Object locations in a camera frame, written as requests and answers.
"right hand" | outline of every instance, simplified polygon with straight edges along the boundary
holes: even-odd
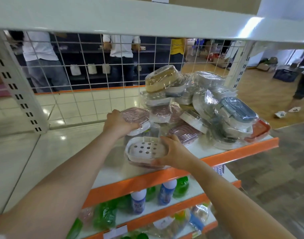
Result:
[[[168,154],[163,158],[154,159],[152,165],[171,167],[188,171],[194,164],[194,161],[199,160],[195,157],[183,144],[176,135],[161,137],[161,139],[169,146]]]

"person's leg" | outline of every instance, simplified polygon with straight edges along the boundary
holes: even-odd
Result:
[[[47,66],[53,66],[45,67],[44,71],[48,80],[54,86],[55,91],[71,90],[66,72],[59,60],[43,60],[43,63]]]
[[[134,64],[133,58],[123,58],[123,63],[128,65],[123,65],[123,75],[124,81],[134,81]],[[132,86],[133,82],[126,82],[125,86]]]
[[[28,73],[30,74],[30,77],[36,88],[37,93],[51,92],[50,88],[46,88],[49,87],[49,84],[46,80],[43,70],[40,68],[40,64],[42,66],[44,65],[43,62],[41,61],[39,64],[38,60],[32,60],[32,61],[27,61],[26,64],[28,68]]]
[[[110,57],[110,64],[111,64],[111,76],[109,78],[109,83],[122,82],[122,66],[118,65],[121,64],[121,58]],[[123,85],[122,83],[111,83],[109,84],[109,87],[117,87],[122,85]]]
[[[287,105],[284,111],[279,111],[275,113],[277,118],[285,117],[287,112],[298,112],[301,110],[301,100],[304,98],[304,74],[301,74],[297,90],[292,97],[292,100]]]
[[[174,67],[178,70],[181,71],[181,68],[183,67],[183,55],[181,53],[177,54],[172,54],[170,56],[170,64],[174,65]]]

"wire mesh panel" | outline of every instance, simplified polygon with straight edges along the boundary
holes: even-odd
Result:
[[[224,78],[245,42],[85,33],[5,32],[50,128],[106,119],[113,109],[140,107],[145,77],[172,64],[182,73]],[[0,97],[0,104],[11,98]],[[20,110],[0,106],[3,116]]]

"left hand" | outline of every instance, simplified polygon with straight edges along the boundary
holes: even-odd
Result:
[[[139,123],[126,122],[123,119],[121,112],[118,110],[113,110],[107,115],[107,120],[104,123],[103,132],[110,133],[119,139],[140,127],[141,124]]]

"red item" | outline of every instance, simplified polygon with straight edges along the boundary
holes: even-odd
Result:
[[[270,129],[271,126],[267,122],[259,119],[253,125],[253,134],[251,134],[250,137],[246,137],[244,140],[249,143],[261,140],[269,134]]]

